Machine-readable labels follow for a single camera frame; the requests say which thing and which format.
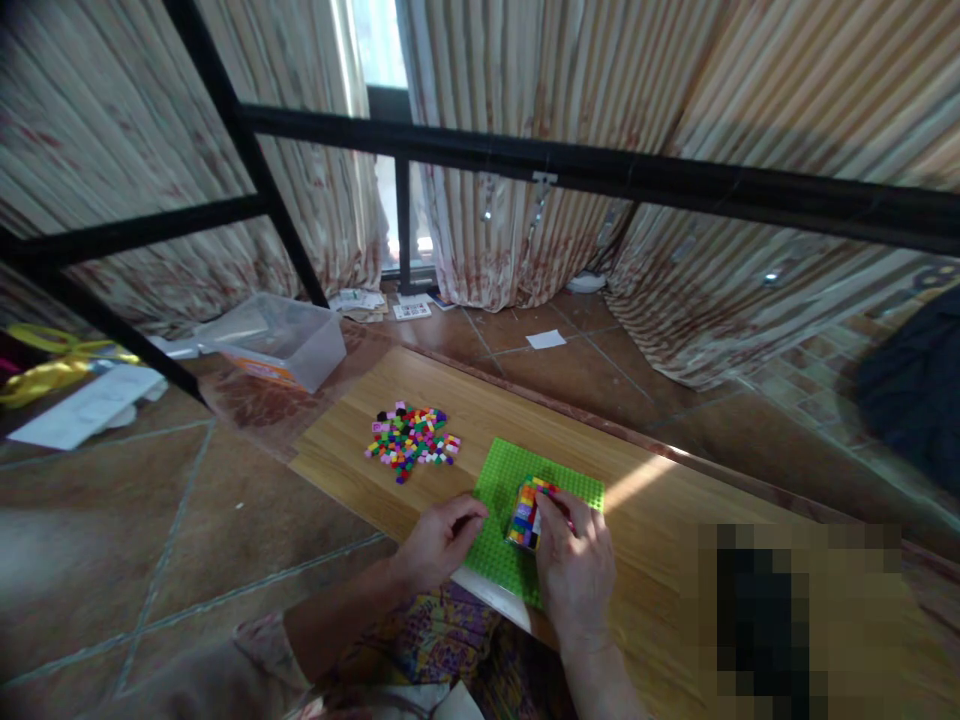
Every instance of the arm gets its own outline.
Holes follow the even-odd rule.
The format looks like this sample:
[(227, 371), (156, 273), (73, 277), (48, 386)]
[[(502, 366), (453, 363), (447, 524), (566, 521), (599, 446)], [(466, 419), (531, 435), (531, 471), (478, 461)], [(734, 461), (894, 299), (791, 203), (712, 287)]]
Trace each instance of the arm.
[[(286, 716), (309, 688), (305, 683), (314, 683), (331, 670), (368, 625), (410, 595), (450, 577), (466, 558), (487, 515), (483, 503), (468, 496), (435, 505), (420, 516), (389, 560), (295, 605), (282, 620), (279, 613), (271, 613), (250, 623), (255, 633), (263, 633), (259, 637), (266, 637), (264, 652), (273, 661), (266, 666), (237, 641), (197, 648), (92, 717)], [(284, 635), (288, 647), (276, 642)]]
[(603, 514), (569, 493), (557, 493), (554, 499), (570, 511), (576, 535), (554, 502), (538, 493), (537, 570), (577, 714), (583, 720), (645, 718), (607, 625), (617, 571)]
[(392, 558), (288, 610), (283, 624), (304, 676), (316, 682), (367, 626), (450, 577), (488, 514), (483, 503), (468, 495), (434, 505)]

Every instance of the green baseplate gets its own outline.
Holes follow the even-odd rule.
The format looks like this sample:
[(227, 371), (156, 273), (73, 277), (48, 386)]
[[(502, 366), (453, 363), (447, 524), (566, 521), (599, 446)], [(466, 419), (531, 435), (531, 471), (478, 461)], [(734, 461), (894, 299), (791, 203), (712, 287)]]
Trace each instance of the green baseplate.
[(601, 511), (603, 484), (506, 440), (494, 438), (473, 490), (474, 497), (490, 510), (490, 518), (484, 523), (465, 565), (527, 604), (543, 609), (536, 555), (506, 540), (517, 490), (527, 475), (551, 482)]

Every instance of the yellow ribbon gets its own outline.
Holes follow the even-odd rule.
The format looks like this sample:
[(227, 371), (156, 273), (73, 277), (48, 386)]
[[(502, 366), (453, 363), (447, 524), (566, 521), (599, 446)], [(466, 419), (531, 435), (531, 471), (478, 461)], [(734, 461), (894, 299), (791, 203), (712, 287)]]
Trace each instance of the yellow ribbon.
[[(83, 342), (80, 338), (62, 330), (16, 323), (7, 332), (25, 345), (30, 345), (61, 357), (37, 365), (25, 373), (10, 378), (0, 391), (0, 405), (18, 408), (37, 398), (82, 380), (90, 371), (90, 360), (104, 358), (137, 364), (140, 359), (110, 340)], [(105, 348), (116, 348), (104, 352)]]

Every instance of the dark cloth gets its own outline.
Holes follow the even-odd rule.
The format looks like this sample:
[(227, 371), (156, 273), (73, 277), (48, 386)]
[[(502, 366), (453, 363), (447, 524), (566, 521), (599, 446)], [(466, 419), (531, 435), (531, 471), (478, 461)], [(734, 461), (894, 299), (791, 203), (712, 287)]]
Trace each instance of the dark cloth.
[(960, 287), (863, 361), (856, 400), (887, 447), (960, 497)]

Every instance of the wooden board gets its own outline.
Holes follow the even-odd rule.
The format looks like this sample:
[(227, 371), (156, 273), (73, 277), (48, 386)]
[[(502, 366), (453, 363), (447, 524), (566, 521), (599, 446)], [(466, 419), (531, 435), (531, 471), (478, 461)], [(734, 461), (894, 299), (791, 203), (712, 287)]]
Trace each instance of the wooden board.
[[(417, 465), (401, 486), (389, 468), (364, 457), (371, 421), (397, 400), (449, 415), (447, 429), (463, 441), (455, 465)], [(704, 716), (694, 654), (684, 646), (682, 632), (688, 619), (680, 603), (681, 541), (701, 524), (804, 526), (811, 521), (404, 348), (391, 350), (303, 434), (291, 468), (402, 540), (423, 509), (472, 490), (497, 436), (606, 485), (618, 570), (610, 619), (631, 676), (657, 717)], [(551, 641), (549, 623), (536, 611), (483, 578), (461, 572), (456, 579)], [(955, 711), (960, 701), (951, 668), (906, 589), (901, 590), (909, 620), (904, 638), (908, 694)]]

